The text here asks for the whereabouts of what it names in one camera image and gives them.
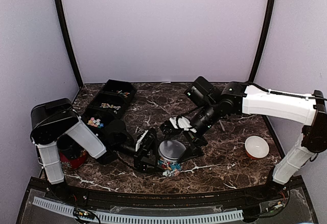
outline red and white bowl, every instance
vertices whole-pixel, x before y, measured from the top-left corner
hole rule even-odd
[[[245,151],[251,159],[263,159],[269,153],[269,145],[259,136],[250,136],[245,141]]]

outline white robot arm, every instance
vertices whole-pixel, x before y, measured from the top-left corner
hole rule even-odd
[[[57,148],[60,136],[70,136],[95,159],[106,152],[106,147],[72,108],[68,99],[61,99],[36,106],[31,112],[31,141],[38,149],[39,162],[52,185],[64,181]]]
[[[168,136],[177,134],[175,130],[184,130],[192,148],[197,149],[187,149],[179,162],[203,155],[196,142],[206,145],[207,141],[203,137],[205,132],[219,119],[230,114],[267,115],[304,125],[293,148],[273,169],[272,181],[279,185],[287,183],[313,155],[327,149],[327,114],[325,98],[320,91],[314,94],[284,93],[249,82],[230,82],[220,91],[199,77],[185,94],[202,109],[191,120],[181,115],[171,118],[160,127]]]

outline black metal frame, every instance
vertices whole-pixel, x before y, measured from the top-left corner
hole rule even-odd
[[[24,198],[22,200],[16,224],[21,223],[22,214],[25,209],[26,201],[28,199],[31,189],[45,192],[48,198],[56,199],[56,197],[48,191],[48,183],[45,180],[32,177]],[[108,209],[113,206],[125,206],[134,208],[190,208],[190,207],[206,207],[206,206],[220,206],[224,209],[247,209],[258,206],[262,200],[249,199],[246,194],[252,191],[261,191],[264,186],[255,186],[244,189],[236,189],[233,191],[218,191],[208,193],[194,193],[194,194],[134,194],[134,193],[116,193],[109,191],[99,191],[84,189],[79,187],[71,187],[76,193],[77,198],[87,196],[87,201],[83,204],[84,207],[90,210]],[[314,223],[318,223],[316,213],[314,211],[307,188],[303,182],[302,176],[291,178],[290,188],[295,189],[302,187],[305,194],[309,209]]]
[[[63,11],[63,6],[62,6],[62,1],[55,0],[55,4],[56,4],[56,8],[57,8],[57,14],[58,14],[58,19],[59,19],[59,23],[60,23],[61,33],[62,33],[63,40],[66,45],[69,61],[71,62],[71,66],[72,66],[78,87],[81,88],[83,86],[83,80],[82,80],[80,71],[77,66],[76,58],[75,58],[74,51],[73,51],[73,46],[71,43],[71,39],[69,37],[65,14]]]
[[[271,21],[271,15],[272,15],[273,7],[274,7],[274,2],[275,2],[275,0],[267,1],[266,14],[265,14],[264,23],[262,25],[260,40],[259,40],[258,48],[256,50],[255,58],[253,61],[252,70],[251,70],[251,73],[249,76],[250,82],[254,82],[256,73],[258,72],[260,60],[262,57],[262,53],[264,51],[264,47],[265,47],[265,43],[266,43],[266,39],[267,39],[267,35],[268,35],[268,30],[269,30],[269,25],[270,25],[270,21]]]

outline black frame post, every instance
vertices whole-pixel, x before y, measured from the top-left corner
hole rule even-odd
[[[262,25],[261,36],[260,36],[258,48],[256,50],[255,58],[253,61],[252,70],[251,70],[249,80],[248,80],[250,82],[254,82],[256,73],[258,72],[260,60],[262,57],[262,53],[264,51],[264,47],[265,47],[265,43],[266,43],[266,39],[267,39],[267,35],[268,35],[268,30],[269,30],[269,25],[270,25],[270,21],[271,21],[271,15],[272,15],[273,7],[274,7],[274,2],[275,2],[275,0],[267,1],[266,14],[265,14],[264,23]]]
[[[59,23],[60,23],[61,33],[62,33],[63,40],[64,40],[65,45],[66,45],[68,57],[69,57],[69,60],[71,62],[71,66],[73,68],[73,72],[74,72],[75,79],[77,81],[78,87],[81,88],[84,84],[83,84],[83,80],[82,80],[80,71],[79,71],[78,66],[77,66],[77,62],[76,62],[76,58],[75,58],[75,55],[74,55],[71,39],[69,37],[68,28],[67,28],[67,24],[66,24],[66,19],[65,19],[64,12],[63,12],[62,1],[61,0],[55,0],[55,4],[56,4],[56,8],[57,8],[57,14],[58,14],[58,19],[59,19]]]

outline black cable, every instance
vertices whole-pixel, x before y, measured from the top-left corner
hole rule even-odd
[[[81,209],[81,210],[84,210],[84,211],[89,212],[89,213],[91,214],[91,216],[94,216],[94,217],[98,220],[98,223],[101,224],[101,220],[99,219],[99,217],[98,217],[97,215],[95,215],[91,210],[89,210],[89,209],[87,209],[87,208],[84,208],[84,207],[81,208],[81,207],[79,207],[79,206],[77,206],[77,205],[69,204],[69,203],[67,203],[66,201],[63,201],[62,199],[60,199],[59,197],[57,197],[57,195],[52,191],[51,186],[49,186],[48,189],[51,191],[52,195],[54,195],[55,198],[58,199],[59,201],[63,202],[63,203],[66,204],[66,205],[73,206],[73,207],[75,207],[75,208],[78,208],[78,209]]]
[[[111,150],[109,147],[107,147],[107,150],[111,153],[117,156],[118,160],[121,161],[124,165],[126,165],[127,167],[131,168],[132,170],[135,170],[137,172],[140,172],[138,169],[134,168],[133,166],[131,166],[130,164],[128,164],[127,162],[125,162],[118,153],[114,152],[113,150]]]
[[[78,223],[86,224],[86,223],[90,223],[90,222],[91,222],[91,221],[85,222],[85,221],[82,220],[78,215],[76,215],[76,216],[73,215],[73,217],[76,217],[77,220],[79,220],[79,221],[77,221]]]
[[[309,161],[313,162],[313,161],[315,161],[317,159],[317,157],[318,157],[318,153],[315,155],[315,157],[313,159],[310,158]]]
[[[178,124],[178,120],[181,119],[182,117],[183,117],[182,115],[178,115],[176,117],[176,126],[177,126],[178,129],[182,129],[181,127],[179,127],[179,124]]]
[[[204,105],[202,105],[202,106],[198,106],[198,107],[195,107],[195,108],[193,108],[193,109],[187,111],[186,113],[182,113],[180,116],[186,116],[186,115],[188,115],[188,114],[190,114],[190,113],[192,113],[192,112],[194,112],[194,111],[196,111],[197,109],[200,109],[200,108],[202,108],[202,107],[204,107]]]
[[[302,96],[302,95],[295,95],[295,94],[288,94],[288,93],[284,93],[284,92],[279,92],[279,91],[270,91],[264,87],[261,87],[260,85],[254,83],[254,82],[245,82],[247,84],[253,85],[255,87],[257,87],[258,89],[267,92],[267,93],[271,93],[273,95],[284,95],[284,96],[290,96],[290,97],[295,97],[295,98],[301,98],[301,99],[309,99],[309,100],[324,100],[327,101],[327,98],[324,97],[306,97],[306,96]]]
[[[287,200],[287,202],[286,202],[286,204],[284,205],[284,207],[280,210],[280,211],[278,211],[277,213],[275,213],[275,214],[272,214],[272,215],[264,215],[264,216],[261,216],[261,215],[263,215],[263,214],[266,214],[266,213],[268,213],[268,212],[266,212],[266,211],[262,211],[260,214],[258,214],[258,215],[253,215],[253,216],[244,216],[244,218],[247,218],[247,219],[251,219],[251,218],[270,218],[270,217],[274,217],[274,216],[276,216],[276,215],[278,215],[278,214],[280,214],[285,208],[286,208],[286,206],[288,205],[288,203],[290,202],[290,200],[291,200],[291,188],[290,188],[290,183],[291,183],[291,180],[289,180],[288,181],[288,200]]]

